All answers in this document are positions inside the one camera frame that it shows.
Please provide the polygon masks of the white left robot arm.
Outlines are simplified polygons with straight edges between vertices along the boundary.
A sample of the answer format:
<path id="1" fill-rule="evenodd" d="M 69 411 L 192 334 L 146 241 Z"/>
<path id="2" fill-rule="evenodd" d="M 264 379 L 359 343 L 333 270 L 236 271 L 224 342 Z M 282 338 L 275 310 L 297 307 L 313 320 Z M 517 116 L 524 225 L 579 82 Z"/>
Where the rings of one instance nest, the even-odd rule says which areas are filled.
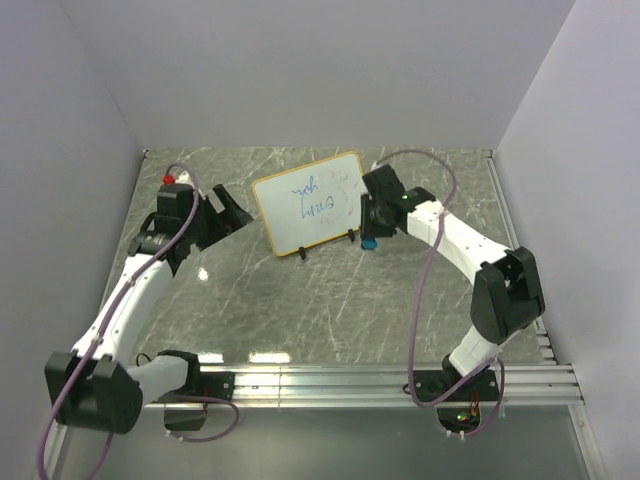
<path id="1" fill-rule="evenodd" d="M 195 353 L 168 349 L 129 367 L 138 337 L 193 248 L 200 251 L 252 217 L 217 184 L 223 208 L 187 183 L 159 188 L 156 209 L 130 241 L 120 279 L 98 317 L 68 353 L 52 354 L 45 378 L 53 412 L 66 426 L 126 434 L 144 406 L 165 395 L 190 402 L 205 391 Z"/>

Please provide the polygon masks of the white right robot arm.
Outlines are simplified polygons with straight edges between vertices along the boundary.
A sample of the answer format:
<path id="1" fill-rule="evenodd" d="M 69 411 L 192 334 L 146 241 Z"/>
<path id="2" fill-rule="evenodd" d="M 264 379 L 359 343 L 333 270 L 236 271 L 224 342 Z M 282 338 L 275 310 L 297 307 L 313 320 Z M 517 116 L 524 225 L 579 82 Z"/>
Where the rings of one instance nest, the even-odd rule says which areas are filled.
<path id="1" fill-rule="evenodd" d="M 389 165 L 364 175 L 363 182 L 364 240 L 402 231 L 430 246 L 429 259 L 441 254 L 472 286 L 471 327 L 444 362 L 441 376 L 444 393 L 464 399 L 477 385 L 473 371 L 544 313 L 535 257 L 524 247 L 510 249 L 484 236 L 424 188 L 406 189 Z"/>

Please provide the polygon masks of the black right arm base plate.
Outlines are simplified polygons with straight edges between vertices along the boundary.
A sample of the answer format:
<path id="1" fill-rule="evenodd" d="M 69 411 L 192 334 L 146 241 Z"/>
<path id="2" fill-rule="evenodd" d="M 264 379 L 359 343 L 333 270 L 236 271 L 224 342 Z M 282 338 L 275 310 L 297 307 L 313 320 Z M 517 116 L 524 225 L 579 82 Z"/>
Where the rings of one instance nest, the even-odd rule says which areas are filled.
<path id="1" fill-rule="evenodd" d="M 418 370 L 414 372 L 414 389 L 421 402 L 433 402 L 461 379 L 456 370 Z M 501 382 L 496 373 L 485 368 L 466 380 L 445 402 L 469 404 L 472 401 L 497 401 L 500 393 Z"/>

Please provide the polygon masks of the blue whiteboard eraser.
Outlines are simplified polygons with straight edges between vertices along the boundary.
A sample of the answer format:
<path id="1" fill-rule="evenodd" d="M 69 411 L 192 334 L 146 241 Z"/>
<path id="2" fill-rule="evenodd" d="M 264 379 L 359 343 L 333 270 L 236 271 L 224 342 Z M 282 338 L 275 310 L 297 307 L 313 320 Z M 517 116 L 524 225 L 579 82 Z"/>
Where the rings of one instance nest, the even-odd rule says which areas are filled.
<path id="1" fill-rule="evenodd" d="M 368 251 L 376 250 L 378 248 L 378 241 L 372 237 L 362 238 L 361 248 Z"/>

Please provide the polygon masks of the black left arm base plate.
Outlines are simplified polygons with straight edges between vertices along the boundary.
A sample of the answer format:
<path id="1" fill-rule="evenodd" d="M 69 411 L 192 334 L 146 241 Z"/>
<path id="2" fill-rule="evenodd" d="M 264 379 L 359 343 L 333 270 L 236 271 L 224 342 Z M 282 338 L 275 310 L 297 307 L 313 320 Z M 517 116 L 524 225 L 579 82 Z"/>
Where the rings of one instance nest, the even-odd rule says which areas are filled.
<path id="1" fill-rule="evenodd" d="M 196 380 L 189 381 L 185 386 L 175 390 L 174 394 L 231 401 L 234 388 L 233 372 L 205 372 L 201 373 Z"/>

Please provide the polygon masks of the yellow framed whiteboard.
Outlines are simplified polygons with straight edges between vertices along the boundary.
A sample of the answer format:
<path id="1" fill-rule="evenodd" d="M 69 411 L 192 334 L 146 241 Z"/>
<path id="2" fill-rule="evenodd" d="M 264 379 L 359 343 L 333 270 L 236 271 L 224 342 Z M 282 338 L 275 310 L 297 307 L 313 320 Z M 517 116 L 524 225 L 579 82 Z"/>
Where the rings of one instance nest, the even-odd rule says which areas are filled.
<path id="1" fill-rule="evenodd" d="M 355 152 L 255 181 L 254 197 L 272 251 L 282 257 L 357 231 L 363 169 Z"/>

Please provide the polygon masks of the aluminium front mounting rail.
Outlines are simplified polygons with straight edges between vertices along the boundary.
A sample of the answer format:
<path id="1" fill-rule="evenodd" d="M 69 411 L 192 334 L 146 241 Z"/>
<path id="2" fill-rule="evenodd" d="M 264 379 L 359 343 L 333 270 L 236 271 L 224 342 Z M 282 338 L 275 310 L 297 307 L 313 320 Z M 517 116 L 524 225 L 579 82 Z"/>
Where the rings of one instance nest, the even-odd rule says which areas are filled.
<path id="1" fill-rule="evenodd" d="M 573 369 L 561 365 L 511 365 L 500 372 L 499 399 L 505 406 L 573 406 L 584 403 Z M 411 407 L 408 374 L 400 365 L 288 364 L 205 365 L 205 372 L 233 372 L 232 402 L 242 408 Z M 496 401 L 479 402 L 490 407 Z M 442 402 L 442 407 L 471 403 Z"/>

